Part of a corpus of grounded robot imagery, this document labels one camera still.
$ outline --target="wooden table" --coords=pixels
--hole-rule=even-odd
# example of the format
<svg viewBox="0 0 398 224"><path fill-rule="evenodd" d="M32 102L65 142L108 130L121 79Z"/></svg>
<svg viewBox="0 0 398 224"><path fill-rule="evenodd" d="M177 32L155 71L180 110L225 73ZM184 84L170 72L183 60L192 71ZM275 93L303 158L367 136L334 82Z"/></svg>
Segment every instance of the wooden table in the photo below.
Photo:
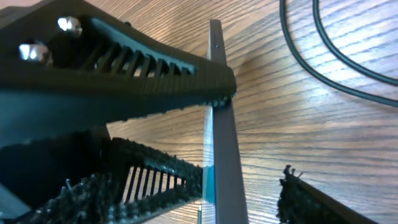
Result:
<svg viewBox="0 0 398 224"><path fill-rule="evenodd" d="M251 223L279 222L278 179L286 164L359 213L398 223L398 110L334 90L304 71L285 44L278 1L89 2L159 42L202 57L208 21L221 19L238 82L234 110ZM398 1L322 0L321 7L327 32L343 53L398 78ZM310 65L341 84L398 98L396 87L363 77L329 53L315 30L310 1L289 1L288 10L295 44ZM112 136L201 164L204 111L195 106L108 127ZM197 206L150 223L196 223Z"/></svg>

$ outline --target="black cable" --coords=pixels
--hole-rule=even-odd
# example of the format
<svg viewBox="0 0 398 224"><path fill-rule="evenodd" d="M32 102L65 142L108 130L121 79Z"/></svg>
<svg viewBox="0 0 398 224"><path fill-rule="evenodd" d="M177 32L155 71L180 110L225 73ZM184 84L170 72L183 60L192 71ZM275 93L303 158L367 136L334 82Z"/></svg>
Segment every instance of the black cable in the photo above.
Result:
<svg viewBox="0 0 398 224"><path fill-rule="evenodd" d="M319 0L313 0L312 2L312 11L313 11L313 20L315 21L315 25L317 27L318 33L323 41L323 43L328 47L328 49L336 56L336 58L340 59L343 63L350 66L352 69L356 70L367 77L373 78L383 83L387 83L393 86L398 86L398 80L395 78L387 77L385 75L381 75L377 72L374 72L364 66L354 62L349 59L345 54L341 53L337 47L333 44L333 42L328 37L325 28L322 25L322 21L320 19L319 13Z"/></svg>
<svg viewBox="0 0 398 224"><path fill-rule="evenodd" d="M280 22L282 24L282 31L284 33L286 43L289 46L290 51L292 52L294 58L298 61L298 63L312 76L323 82L324 84L336 88L337 90L343 91L353 96L357 96L363 98L365 100L375 101L376 103L381 103L385 105L395 106L398 107L398 101L388 99L382 96L376 96L370 93L365 93L359 90L355 90L353 88L341 85L333 80L328 79L327 77L323 76L321 73L317 72L313 69L299 54L297 49L294 47L293 40L289 34L289 29L287 27L286 21L286 0L279 1L279 14L280 14Z"/></svg>

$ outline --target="dark gray rectangular stick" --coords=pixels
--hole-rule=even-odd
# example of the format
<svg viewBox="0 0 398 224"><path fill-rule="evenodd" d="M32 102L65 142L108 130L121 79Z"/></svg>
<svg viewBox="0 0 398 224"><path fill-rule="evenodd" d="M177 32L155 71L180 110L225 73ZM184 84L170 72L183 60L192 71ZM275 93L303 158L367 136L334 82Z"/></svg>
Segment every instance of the dark gray rectangular stick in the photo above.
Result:
<svg viewBox="0 0 398 224"><path fill-rule="evenodd" d="M209 58L226 64L223 30L219 20L210 21ZM232 101L213 108L213 145L216 190L216 223L248 223L241 158Z"/></svg>

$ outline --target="silver screw head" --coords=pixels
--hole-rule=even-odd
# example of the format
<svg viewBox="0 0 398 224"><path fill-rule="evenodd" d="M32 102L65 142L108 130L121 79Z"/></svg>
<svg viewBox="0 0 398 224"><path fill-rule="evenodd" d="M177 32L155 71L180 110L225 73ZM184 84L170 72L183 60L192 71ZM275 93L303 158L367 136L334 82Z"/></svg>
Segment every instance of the silver screw head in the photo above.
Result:
<svg viewBox="0 0 398 224"><path fill-rule="evenodd" d="M52 64L52 54L45 44L21 44L19 46L21 59L32 62Z"/></svg>
<svg viewBox="0 0 398 224"><path fill-rule="evenodd" d="M61 17L58 19L58 26L65 32L71 32L76 36L80 36L83 29L80 21L72 16Z"/></svg>

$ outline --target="wood grain surface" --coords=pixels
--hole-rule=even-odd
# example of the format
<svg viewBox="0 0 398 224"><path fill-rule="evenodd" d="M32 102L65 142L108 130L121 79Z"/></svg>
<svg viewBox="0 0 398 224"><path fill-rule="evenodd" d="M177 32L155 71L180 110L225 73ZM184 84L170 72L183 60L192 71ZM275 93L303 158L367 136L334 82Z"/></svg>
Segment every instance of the wood grain surface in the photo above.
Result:
<svg viewBox="0 0 398 224"><path fill-rule="evenodd" d="M29 5L37 0L0 2ZM379 223L398 223L398 110L334 90L304 71L286 46L276 0L89 0L159 42L206 57L208 23L223 23L250 223L278 223L282 169ZM395 87L339 62L323 45L311 0L288 1L295 44L327 77L398 99ZM398 78L398 1L322 0L326 30L361 65ZM194 164L203 160L203 107L109 124L129 138ZM196 223L198 204L149 223Z"/></svg>

